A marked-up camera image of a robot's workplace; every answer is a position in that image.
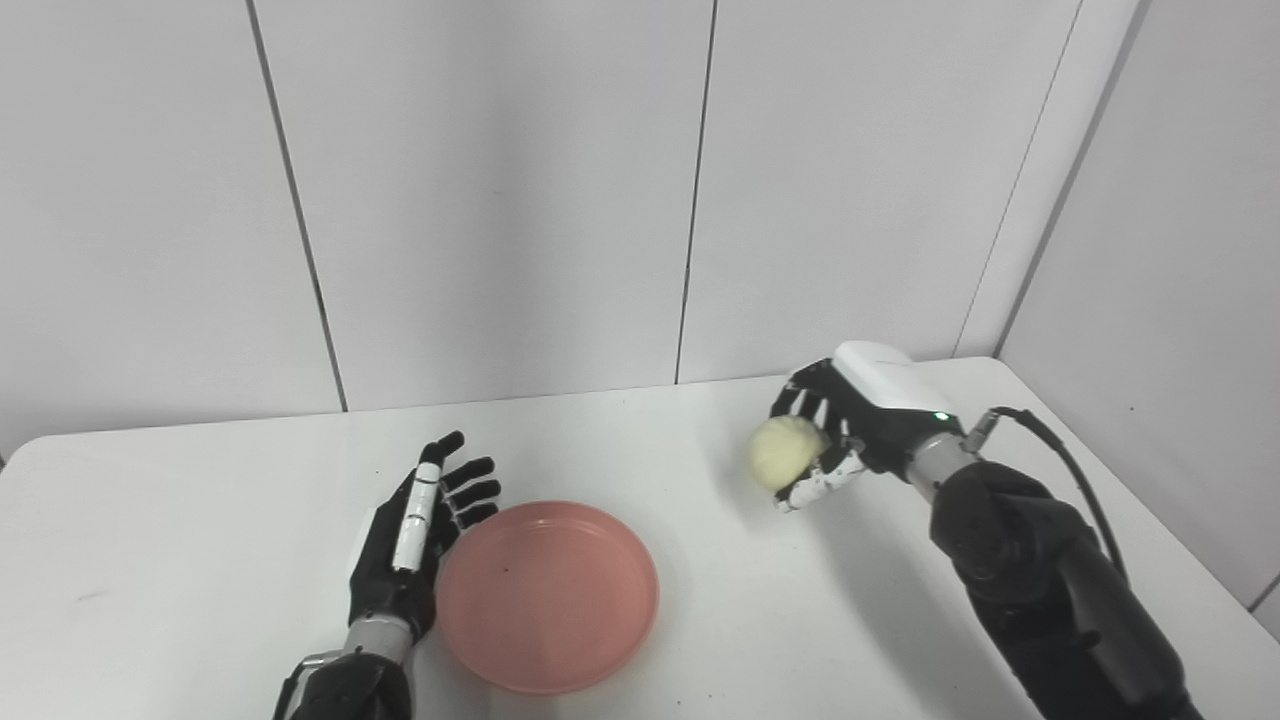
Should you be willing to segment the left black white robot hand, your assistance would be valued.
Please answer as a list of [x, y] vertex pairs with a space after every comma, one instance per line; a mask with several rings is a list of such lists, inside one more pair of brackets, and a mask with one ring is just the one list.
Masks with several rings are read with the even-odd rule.
[[492, 457], [445, 469], [463, 446], [461, 430], [426, 443], [417, 464], [375, 510], [349, 577], [351, 623], [396, 618], [413, 642], [433, 628], [442, 559], [466, 532], [497, 515], [502, 492]]

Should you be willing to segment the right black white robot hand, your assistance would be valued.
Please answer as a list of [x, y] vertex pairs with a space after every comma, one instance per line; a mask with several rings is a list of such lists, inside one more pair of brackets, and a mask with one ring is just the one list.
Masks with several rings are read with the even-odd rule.
[[799, 416], [826, 439], [774, 491], [791, 512], [864, 473], [891, 474], [932, 501], [940, 487], [978, 456], [946, 397], [902, 351], [872, 341], [842, 342], [829, 357], [796, 370], [771, 405], [772, 416]]

